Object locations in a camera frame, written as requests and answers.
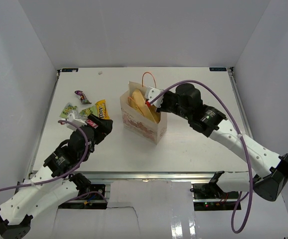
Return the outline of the brown chips bag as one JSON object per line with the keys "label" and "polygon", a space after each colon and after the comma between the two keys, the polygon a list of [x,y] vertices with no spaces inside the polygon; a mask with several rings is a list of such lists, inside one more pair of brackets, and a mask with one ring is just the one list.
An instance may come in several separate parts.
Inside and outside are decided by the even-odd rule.
{"label": "brown chips bag", "polygon": [[155,111],[155,108],[149,108],[146,104],[146,99],[139,89],[135,89],[130,97],[128,97],[130,107],[136,110],[140,115],[149,119],[154,123],[160,122],[160,114]]}

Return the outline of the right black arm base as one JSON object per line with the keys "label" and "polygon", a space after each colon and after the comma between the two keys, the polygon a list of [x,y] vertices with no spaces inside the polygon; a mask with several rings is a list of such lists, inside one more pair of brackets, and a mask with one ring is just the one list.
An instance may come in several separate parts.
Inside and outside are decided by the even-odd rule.
{"label": "right black arm base", "polygon": [[207,183],[193,183],[190,192],[193,196],[195,211],[229,211],[233,210],[239,193],[224,192],[217,185],[224,171],[219,171]]}

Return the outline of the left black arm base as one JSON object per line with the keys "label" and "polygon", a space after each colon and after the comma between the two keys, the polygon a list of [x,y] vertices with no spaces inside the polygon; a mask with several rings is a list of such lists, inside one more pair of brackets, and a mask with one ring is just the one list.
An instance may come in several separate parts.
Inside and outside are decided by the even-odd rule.
{"label": "left black arm base", "polygon": [[92,183],[83,174],[69,174],[68,180],[77,184],[78,195],[58,206],[59,209],[106,209],[106,185]]}

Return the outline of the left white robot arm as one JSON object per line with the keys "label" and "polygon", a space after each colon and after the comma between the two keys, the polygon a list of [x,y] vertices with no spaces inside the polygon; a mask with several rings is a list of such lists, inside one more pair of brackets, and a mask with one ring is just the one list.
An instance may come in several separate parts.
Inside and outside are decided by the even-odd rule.
{"label": "left white robot arm", "polygon": [[30,231],[31,221],[52,207],[77,199],[104,198],[104,186],[97,187],[81,173],[74,173],[88,160],[95,145],[113,129],[111,119],[89,115],[86,120],[69,117],[59,120],[72,129],[69,139],[59,143],[43,166],[26,184],[0,204],[0,236],[21,239]]}

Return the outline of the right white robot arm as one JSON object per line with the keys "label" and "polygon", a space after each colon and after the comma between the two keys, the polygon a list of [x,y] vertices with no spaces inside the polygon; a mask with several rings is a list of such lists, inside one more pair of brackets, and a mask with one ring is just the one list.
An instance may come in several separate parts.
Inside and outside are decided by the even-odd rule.
{"label": "right white robot arm", "polygon": [[220,199],[230,192],[256,193],[274,202],[288,182],[288,153],[279,155],[241,133],[230,113],[222,113],[203,103],[191,81],[174,85],[175,92],[154,89],[147,92],[148,103],[158,112],[186,119],[198,133],[221,144],[245,161],[246,172],[219,171],[197,191]]}

